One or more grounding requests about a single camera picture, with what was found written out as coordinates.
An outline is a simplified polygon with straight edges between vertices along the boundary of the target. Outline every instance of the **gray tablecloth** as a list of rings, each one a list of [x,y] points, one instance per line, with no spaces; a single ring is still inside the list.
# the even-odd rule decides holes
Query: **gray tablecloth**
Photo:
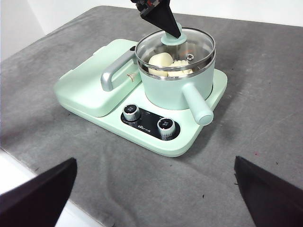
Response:
[[[162,157],[63,109],[53,85],[117,38],[157,30],[134,9],[97,7],[1,65],[1,145],[36,173],[75,157],[71,199],[106,226],[252,227],[235,185],[243,156],[303,188],[303,29],[176,15],[209,32],[228,86],[190,150]]]

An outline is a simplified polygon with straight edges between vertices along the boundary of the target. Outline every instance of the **lid knob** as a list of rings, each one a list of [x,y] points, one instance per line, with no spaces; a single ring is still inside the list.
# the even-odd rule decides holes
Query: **lid knob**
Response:
[[[187,40],[187,37],[184,33],[182,33],[182,26],[180,23],[177,23],[179,31],[181,33],[181,36],[179,38],[176,38],[174,36],[172,36],[171,34],[169,34],[168,32],[165,32],[165,35],[162,36],[161,38],[161,42],[164,45],[167,46],[176,46],[176,45],[180,45],[182,43],[184,43]]]

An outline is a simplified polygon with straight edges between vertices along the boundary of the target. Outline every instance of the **appliance base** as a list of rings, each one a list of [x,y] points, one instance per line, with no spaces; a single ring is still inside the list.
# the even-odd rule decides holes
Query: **appliance base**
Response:
[[[210,96],[206,103],[214,110],[221,99],[227,86],[227,76],[225,73],[214,70],[214,84]],[[70,112],[110,131],[131,142],[134,142],[148,150],[167,157],[178,157],[184,154],[194,143],[202,126],[198,125],[189,109],[186,110],[167,110],[152,104],[146,97],[143,84],[140,83],[129,95],[127,95],[109,114],[103,117],[94,117],[83,113],[78,109],[60,104]],[[164,141],[144,133],[123,123],[121,113],[127,104],[136,104],[138,107],[150,111],[154,114],[172,118],[179,123],[181,132],[173,140]]]

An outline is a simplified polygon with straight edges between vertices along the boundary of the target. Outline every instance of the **mint green appliance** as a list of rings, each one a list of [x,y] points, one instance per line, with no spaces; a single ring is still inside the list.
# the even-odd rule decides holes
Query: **mint green appliance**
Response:
[[[196,122],[192,109],[163,108],[149,100],[146,83],[141,82],[145,72],[140,72],[143,69],[134,54],[136,45],[137,42],[118,39],[101,47],[57,81],[55,94],[65,109],[79,117],[157,154],[180,156],[194,143],[203,125]],[[108,82],[108,78],[110,86],[101,84],[101,81]],[[197,95],[198,101],[201,99],[199,96],[205,98],[207,108],[213,111],[224,94],[227,77],[214,70],[211,78],[209,94],[203,97],[197,88],[190,89],[188,97]],[[191,107],[190,101],[184,103]]]

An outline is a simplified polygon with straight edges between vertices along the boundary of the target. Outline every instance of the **food in pot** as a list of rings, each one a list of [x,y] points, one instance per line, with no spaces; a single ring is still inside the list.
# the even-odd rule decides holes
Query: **food in pot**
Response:
[[[159,54],[152,56],[148,63],[150,65],[155,65],[158,67],[167,67],[173,63],[173,59],[169,53],[164,52],[164,53],[159,53]],[[148,68],[148,71],[151,74],[156,75],[156,76],[163,76],[163,77],[168,76],[166,71],[153,70],[153,69],[149,69],[149,68]]]
[[[172,63],[170,65],[170,67],[185,66],[185,65],[188,65],[188,64],[189,63],[186,60],[175,61],[174,63]],[[168,76],[169,77],[179,77],[179,76],[187,75],[187,74],[190,74],[190,73],[193,73],[193,71],[191,69],[183,70],[183,71],[169,71]]]
[[[182,60],[182,61],[175,61],[173,62],[172,56],[169,53],[159,53],[150,58],[150,61],[148,62],[151,65],[159,66],[159,67],[177,67],[177,66],[185,66],[188,65],[188,61]],[[179,77],[183,75],[187,75],[190,73],[193,73],[191,69],[189,70],[183,70],[183,71],[159,71],[159,70],[153,70],[148,68],[148,71],[156,76],[163,76],[163,77]]]

